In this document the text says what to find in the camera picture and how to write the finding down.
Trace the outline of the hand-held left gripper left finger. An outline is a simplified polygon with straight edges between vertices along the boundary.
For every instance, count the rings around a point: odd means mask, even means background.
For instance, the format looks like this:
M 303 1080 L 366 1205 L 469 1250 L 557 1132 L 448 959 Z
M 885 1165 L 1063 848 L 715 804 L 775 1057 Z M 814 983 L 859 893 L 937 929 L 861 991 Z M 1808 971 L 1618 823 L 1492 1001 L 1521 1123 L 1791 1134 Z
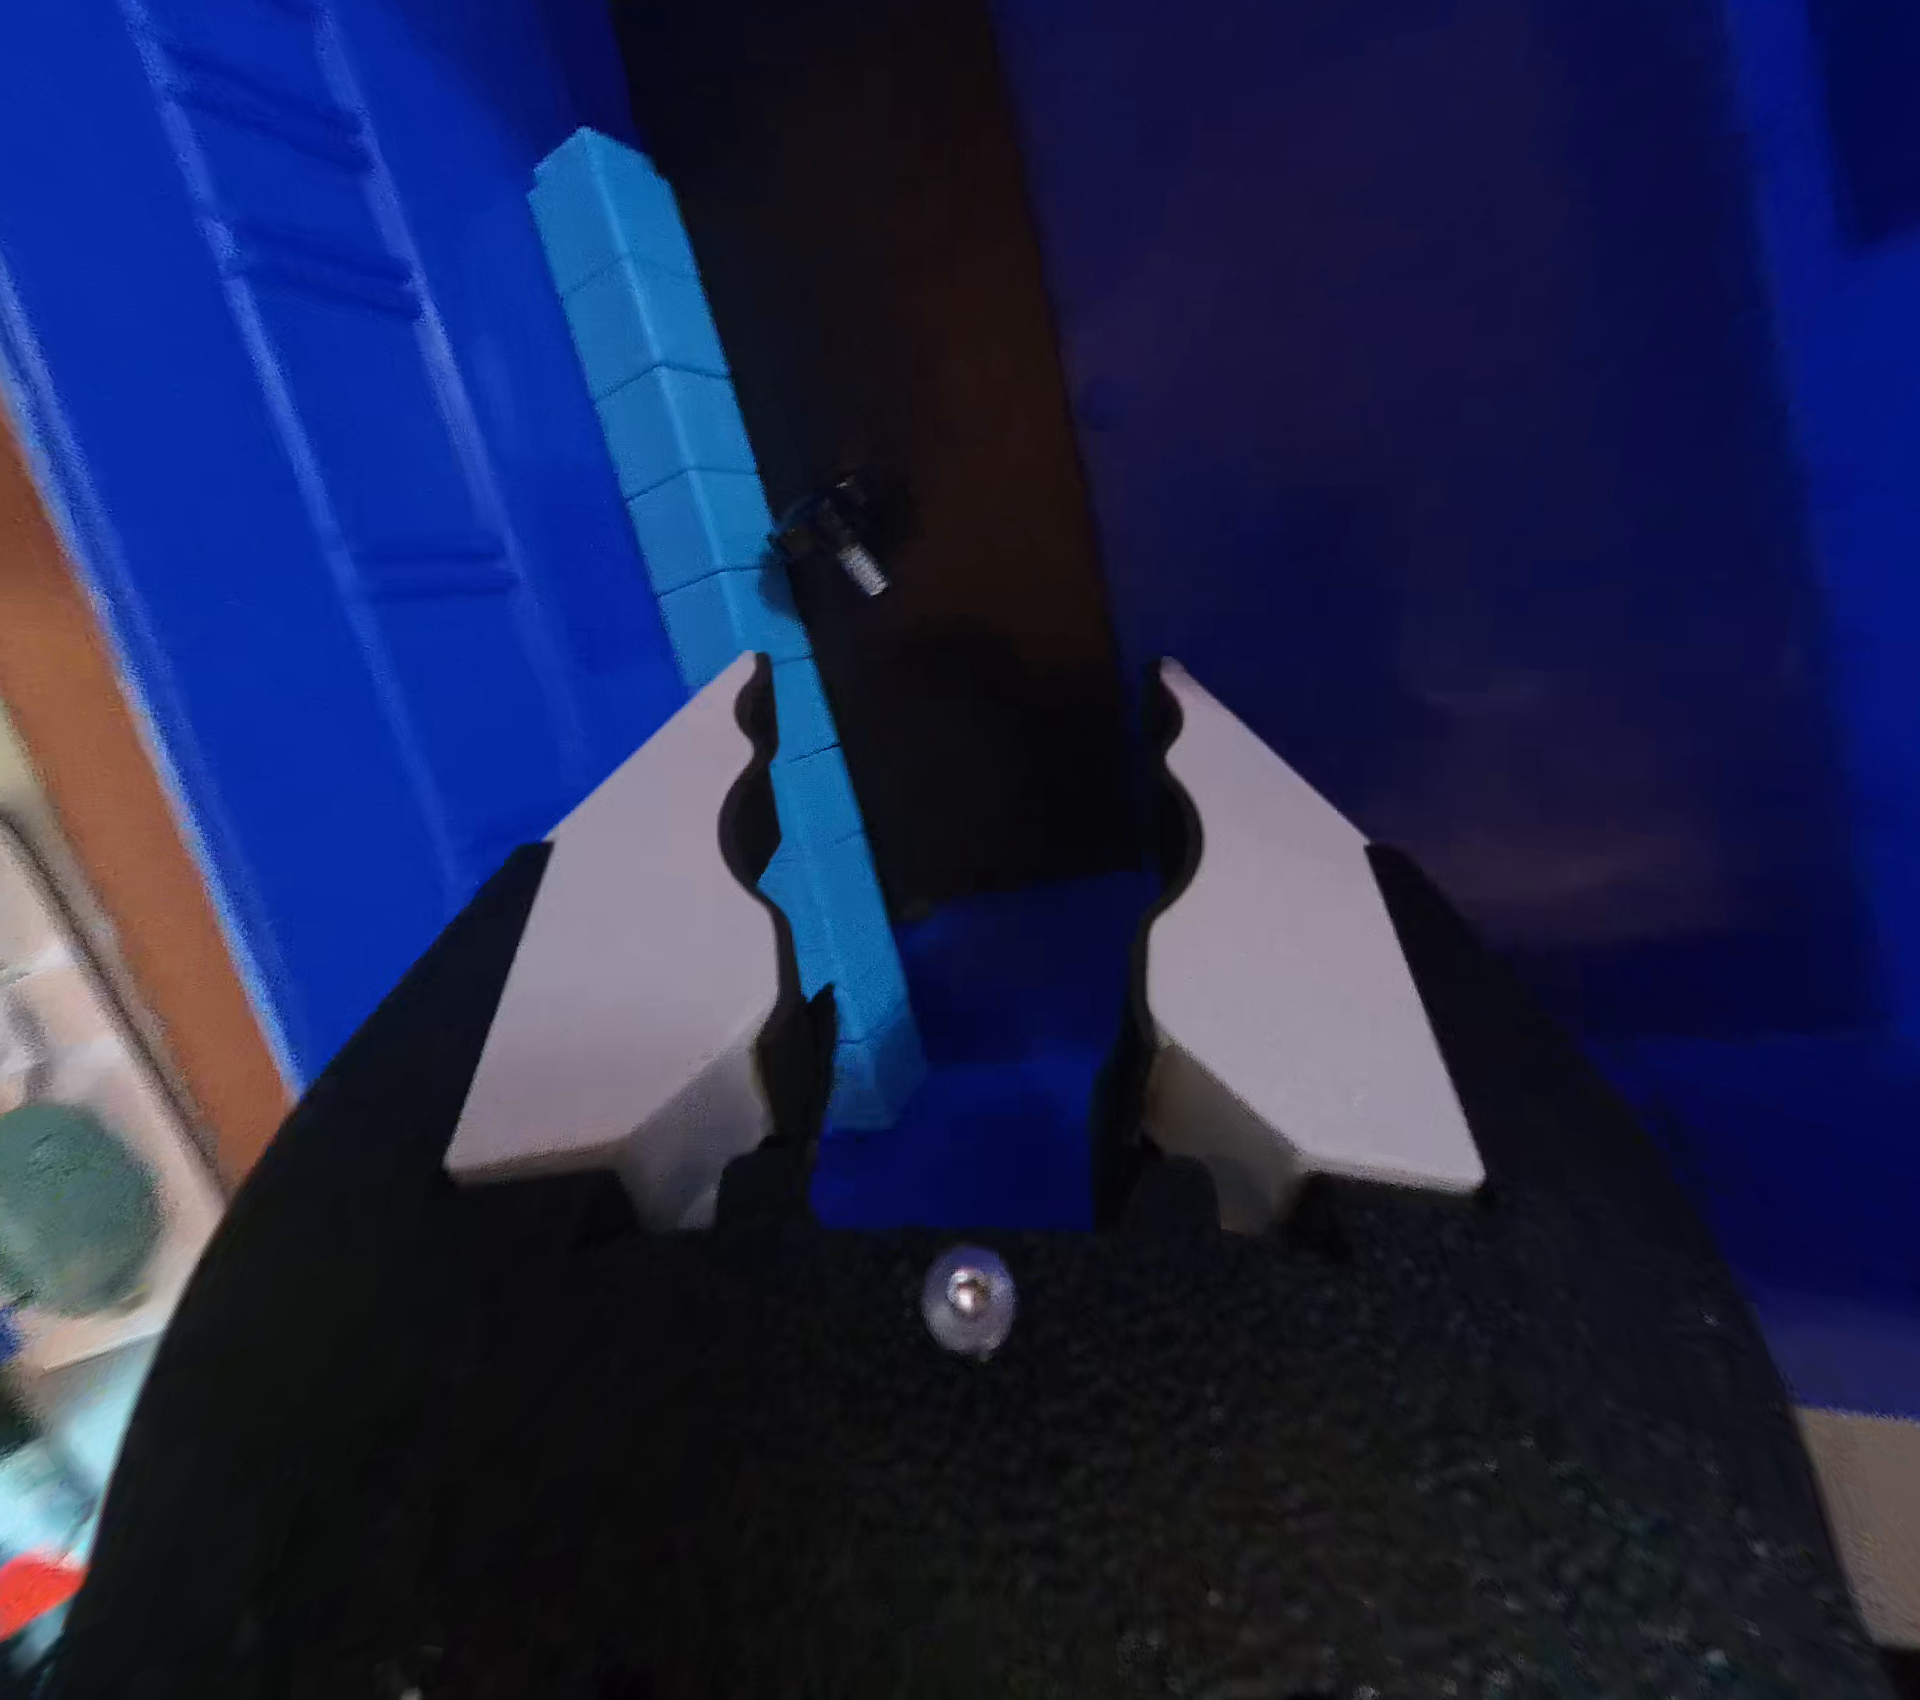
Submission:
M 772 659 L 741 655 L 546 834 L 455 1184 L 608 1175 L 650 1232 L 710 1231 L 761 1169 L 805 1187 L 837 999 L 762 889 L 778 738 Z

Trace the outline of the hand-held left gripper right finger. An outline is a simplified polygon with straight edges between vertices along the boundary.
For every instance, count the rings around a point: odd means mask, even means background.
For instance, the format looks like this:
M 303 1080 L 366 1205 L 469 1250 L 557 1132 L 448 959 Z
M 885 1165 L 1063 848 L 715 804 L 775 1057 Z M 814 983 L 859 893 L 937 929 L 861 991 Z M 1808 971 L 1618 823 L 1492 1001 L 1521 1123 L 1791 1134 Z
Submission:
M 1172 657 L 1143 690 L 1161 887 L 1098 1076 L 1098 1227 L 1273 1235 L 1322 1184 L 1468 1206 L 1487 1165 L 1376 843 Z

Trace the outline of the large blue plastic bin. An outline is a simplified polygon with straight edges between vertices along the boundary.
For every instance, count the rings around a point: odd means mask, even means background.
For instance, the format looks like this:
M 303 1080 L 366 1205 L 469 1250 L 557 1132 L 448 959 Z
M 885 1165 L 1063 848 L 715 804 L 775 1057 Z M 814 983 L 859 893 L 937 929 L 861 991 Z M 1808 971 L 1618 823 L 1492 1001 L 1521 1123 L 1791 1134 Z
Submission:
M 1917 1414 L 1917 0 L 990 0 L 1132 672 L 1632 1085 L 1808 1403 Z M 607 0 L 4 0 L 4 393 L 224 1165 L 676 699 L 527 195 Z

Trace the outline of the light blue cube bar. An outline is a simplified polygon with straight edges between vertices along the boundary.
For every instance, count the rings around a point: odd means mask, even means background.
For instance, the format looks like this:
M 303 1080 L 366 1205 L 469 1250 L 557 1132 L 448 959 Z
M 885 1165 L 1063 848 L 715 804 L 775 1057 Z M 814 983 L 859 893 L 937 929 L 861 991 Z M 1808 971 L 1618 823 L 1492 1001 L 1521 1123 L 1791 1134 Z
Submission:
M 530 206 L 687 689 L 745 652 L 770 661 L 781 848 L 762 890 L 789 920 L 806 993 L 832 989 L 831 1130 L 886 1130 L 925 1080 L 925 1048 L 675 193 L 645 155 L 583 129 L 538 165 Z

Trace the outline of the dark brown board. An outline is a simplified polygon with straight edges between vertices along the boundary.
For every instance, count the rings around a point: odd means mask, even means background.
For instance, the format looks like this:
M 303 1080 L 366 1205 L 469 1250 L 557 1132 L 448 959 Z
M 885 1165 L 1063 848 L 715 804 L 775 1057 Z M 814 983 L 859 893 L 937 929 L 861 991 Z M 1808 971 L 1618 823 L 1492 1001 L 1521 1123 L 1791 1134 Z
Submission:
M 993 0 L 608 0 L 897 920 L 1137 856 L 1131 693 Z

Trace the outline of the dark green rounded object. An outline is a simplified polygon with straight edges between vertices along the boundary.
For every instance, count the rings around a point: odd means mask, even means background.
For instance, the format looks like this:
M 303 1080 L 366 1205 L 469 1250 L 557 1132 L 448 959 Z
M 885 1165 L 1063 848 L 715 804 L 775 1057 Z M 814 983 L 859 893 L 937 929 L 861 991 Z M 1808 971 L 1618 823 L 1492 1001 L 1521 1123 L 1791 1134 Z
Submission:
M 155 1175 L 90 1109 L 2 1117 L 4 1298 L 61 1318 L 139 1304 L 165 1237 Z

